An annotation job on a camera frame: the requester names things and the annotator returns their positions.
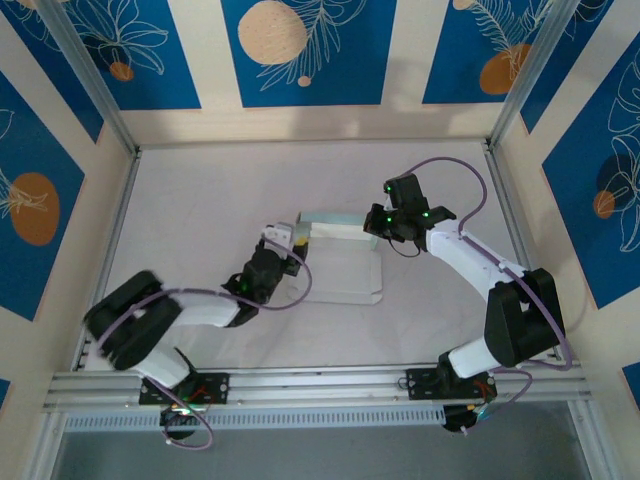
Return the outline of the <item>white paper box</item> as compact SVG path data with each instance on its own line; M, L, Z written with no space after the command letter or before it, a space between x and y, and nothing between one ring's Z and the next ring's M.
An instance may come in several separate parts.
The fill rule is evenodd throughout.
M309 239L310 302L374 305L382 299L378 238L363 231L363 214L301 212L296 233Z

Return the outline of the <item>black controller board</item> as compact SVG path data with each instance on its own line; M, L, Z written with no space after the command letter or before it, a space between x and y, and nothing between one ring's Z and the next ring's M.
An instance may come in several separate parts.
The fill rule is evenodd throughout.
M159 425L168 443L180 442L191 437L195 433L194 429L184 430L181 428L194 426L198 423L193 410L181 408L177 404L172 404L160 412Z
M454 434L467 435L489 418L489 404L445 405L443 428Z

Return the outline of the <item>aluminium side rail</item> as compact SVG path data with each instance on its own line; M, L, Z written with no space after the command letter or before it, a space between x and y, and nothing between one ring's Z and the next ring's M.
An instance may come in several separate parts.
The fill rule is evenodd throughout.
M128 210L128 206L130 203L131 195L133 193L133 188L135 185L137 173L139 170L141 156L142 156L142 150L140 147L138 147L132 158L132 162L130 164L130 167L128 169L128 173L125 179L125 183L119 197L117 208L113 217L112 226L107 238L105 251L104 251L104 254L102 255L102 261L101 261L99 273L95 282L95 286L93 287L91 291L91 295L88 300L88 304L87 304L88 308L98 303L104 297L104 294L106 292L106 287L109 280L112 265L114 262L118 242L121 236L126 213ZM90 343L91 341L89 340L89 335L87 333L86 327L84 325L81 325L79 338L76 343L74 354L70 363L71 372L76 372L84 368L84 362L86 357L85 349L86 349L86 346Z
M514 267L504 267L506 278L490 290L484 330L487 344L505 367L536 363L537 355L556 346L564 349L561 357L568 359L570 348L554 279L542 268L530 268L525 231L517 218L519 200L494 153L485 148L484 154L516 258L525 263L522 273Z

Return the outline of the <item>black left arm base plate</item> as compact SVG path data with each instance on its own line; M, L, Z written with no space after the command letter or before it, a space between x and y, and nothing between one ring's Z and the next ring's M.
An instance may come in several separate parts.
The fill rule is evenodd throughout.
M227 403L229 393L228 373L191 373L171 392L189 405L205 406ZM140 405L176 405L149 380L144 379L139 393Z

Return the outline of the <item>long aluminium base rail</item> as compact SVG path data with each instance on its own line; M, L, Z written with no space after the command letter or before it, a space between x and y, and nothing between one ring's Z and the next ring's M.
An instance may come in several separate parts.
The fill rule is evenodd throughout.
M407 365L229 369L228 408L334 407L407 404L398 385ZM568 372L530 366L533 383L523 401L591 400L583 370ZM46 412L71 413L137 409L142 381L128 373L62 372L45 395Z

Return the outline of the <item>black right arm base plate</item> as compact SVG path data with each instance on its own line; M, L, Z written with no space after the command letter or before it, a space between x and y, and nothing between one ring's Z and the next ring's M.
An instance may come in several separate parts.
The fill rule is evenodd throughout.
M497 397L487 372L460 378L439 368L408 369L406 381L410 400L493 401Z

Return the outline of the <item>aluminium frame post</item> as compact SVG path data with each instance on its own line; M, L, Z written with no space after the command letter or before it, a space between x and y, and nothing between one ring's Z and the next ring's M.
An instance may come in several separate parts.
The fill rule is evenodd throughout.
M531 0L519 17L518 39L530 46L487 138L494 153L521 119L530 133L582 54L614 0Z
M63 7L58 0L34 0L34 5L99 114L123 149L136 159L139 145L124 122L114 97Z

